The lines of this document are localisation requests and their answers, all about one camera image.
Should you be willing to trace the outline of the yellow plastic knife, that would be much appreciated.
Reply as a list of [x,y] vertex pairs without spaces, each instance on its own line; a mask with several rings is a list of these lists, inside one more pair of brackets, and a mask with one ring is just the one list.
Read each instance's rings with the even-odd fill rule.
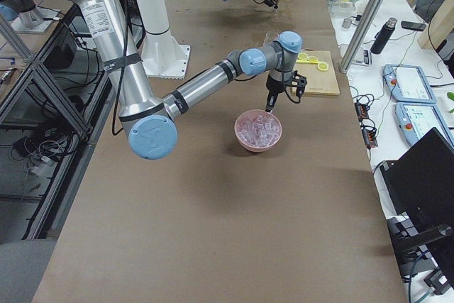
[[320,64],[320,62],[319,62],[318,60],[301,60],[301,59],[297,59],[297,60],[296,60],[296,63],[302,63],[302,64],[315,64],[315,65]]

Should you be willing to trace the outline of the wooden cutting board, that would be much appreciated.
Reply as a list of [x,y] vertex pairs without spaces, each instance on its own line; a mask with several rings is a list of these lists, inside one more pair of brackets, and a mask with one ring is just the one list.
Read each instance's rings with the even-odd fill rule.
[[308,56],[317,56],[319,62],[329,65],[327,71],[320,71],[315,64],[296,63],[294,69],[307,78],[305,94],[337,96],[340,94],[331,53],[324,50],[302,50]]

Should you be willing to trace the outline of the pink bowl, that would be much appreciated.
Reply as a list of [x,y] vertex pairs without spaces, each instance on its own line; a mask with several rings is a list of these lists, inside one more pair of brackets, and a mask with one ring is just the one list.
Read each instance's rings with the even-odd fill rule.
[[269,115],[262,109],[251,109],[237,117],[234,132],[246,150],[261,153],[279,142],[282,124],[274,114]]

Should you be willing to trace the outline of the small steel cup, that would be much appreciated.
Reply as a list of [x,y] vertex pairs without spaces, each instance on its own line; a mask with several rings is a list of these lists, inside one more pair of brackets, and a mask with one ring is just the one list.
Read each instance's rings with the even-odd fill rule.
[[343,29],[349,29],[353,24],[353,21],[351,18],[344,18],[343,22],[341,24],[341,28]]

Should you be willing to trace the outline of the clear wine glass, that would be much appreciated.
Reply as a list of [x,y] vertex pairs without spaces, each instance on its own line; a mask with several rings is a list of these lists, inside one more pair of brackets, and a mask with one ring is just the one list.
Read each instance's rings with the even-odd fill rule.
[[267,45],[279,38],[279,32],[277,31],[268,31],[265,34],[265,38],[263,40],[263,45]]

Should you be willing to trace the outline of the lower teach pendant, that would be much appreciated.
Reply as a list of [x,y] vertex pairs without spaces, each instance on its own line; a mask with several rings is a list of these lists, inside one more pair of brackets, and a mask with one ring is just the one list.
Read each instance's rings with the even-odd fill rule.
[[409,146],[413,146],[432,128],[436,128],[453,145],[453,136],[435,104],[398,102],[394,113]]

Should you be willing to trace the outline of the black smartphone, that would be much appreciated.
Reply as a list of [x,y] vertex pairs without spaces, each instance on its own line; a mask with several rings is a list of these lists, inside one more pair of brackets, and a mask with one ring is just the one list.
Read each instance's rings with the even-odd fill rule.
[[426,28],[425,23],[416,23],[411,21],[401,21],[401,27],[410,31],[424,31]]

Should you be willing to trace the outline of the aluminium frame post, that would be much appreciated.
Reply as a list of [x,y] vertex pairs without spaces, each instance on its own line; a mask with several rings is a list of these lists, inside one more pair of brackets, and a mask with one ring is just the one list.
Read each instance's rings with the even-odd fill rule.
[[347,50],[341,60],[340,63],[340,72],[342,74],[346,74],[349,67],[353,62],[353,58],[356,55],[359,47],[362,44],[362,40],[364,39],[366,33],[368,32],[376,13],[378,12],[383,0],[369,0],[362,18],[359,22],[358,27],[356,28],[353,37],[348,44]]

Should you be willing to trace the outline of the small digital scale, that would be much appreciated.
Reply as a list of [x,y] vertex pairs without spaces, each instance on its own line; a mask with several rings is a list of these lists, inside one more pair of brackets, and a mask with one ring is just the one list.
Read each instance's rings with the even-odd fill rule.
[[368,49],[358,48],[352,63],[359,66],[370,66],[372,64],[372,55]]

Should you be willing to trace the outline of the lemon slice two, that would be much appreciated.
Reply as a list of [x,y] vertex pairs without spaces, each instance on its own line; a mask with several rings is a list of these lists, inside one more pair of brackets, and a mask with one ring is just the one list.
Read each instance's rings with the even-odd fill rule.
[[317,56],[308,56],[307,61],[310,63],[318,63],[319,59],[317,58]]

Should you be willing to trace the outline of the lemon slice three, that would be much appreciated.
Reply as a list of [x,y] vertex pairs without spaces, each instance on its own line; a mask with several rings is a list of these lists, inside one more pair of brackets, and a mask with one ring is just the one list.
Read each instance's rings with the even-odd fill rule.
[[329,65],[326,64],[325,62],[319,62],[319,63],[317,64],[317,68],[318,68],[318,70],[320,70],[320,71],[327,71],[327,70],[329,69]]

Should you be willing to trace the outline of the upper teach pendant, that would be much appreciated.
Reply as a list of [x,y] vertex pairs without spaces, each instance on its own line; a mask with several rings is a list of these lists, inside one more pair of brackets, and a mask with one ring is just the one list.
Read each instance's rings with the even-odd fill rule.
[[392,98],[396,101],[436,103],[426,75],[419,66],[386,64],[382,68],[382,77]]

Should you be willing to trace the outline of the lemon slice one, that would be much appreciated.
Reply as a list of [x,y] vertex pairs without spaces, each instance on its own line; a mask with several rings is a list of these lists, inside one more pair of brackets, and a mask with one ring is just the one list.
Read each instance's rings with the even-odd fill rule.
[[299,53],[298,59],[299,60],[308,60],[308,55],[306,53]]

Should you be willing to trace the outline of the black monitor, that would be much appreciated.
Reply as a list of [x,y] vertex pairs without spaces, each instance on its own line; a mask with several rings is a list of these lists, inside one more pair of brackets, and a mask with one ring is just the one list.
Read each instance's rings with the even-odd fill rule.
[[453,285],[453,146],[432,128],[380,172],[396,213],[405,213],[415,229],[402,233],[389,227],[395,254],[426,246]]

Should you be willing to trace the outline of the teach pendant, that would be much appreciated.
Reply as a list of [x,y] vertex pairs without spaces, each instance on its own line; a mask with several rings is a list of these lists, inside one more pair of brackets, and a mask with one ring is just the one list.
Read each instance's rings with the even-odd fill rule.
[[436,128],[453,145],[453,136],[435,104],[398,102],[394,113],[409,146],[413,146],[432,128]]
[[386,64],[382,68],[382,77],[392,98],[396,101],[436,103],[426,75],[419,66]]

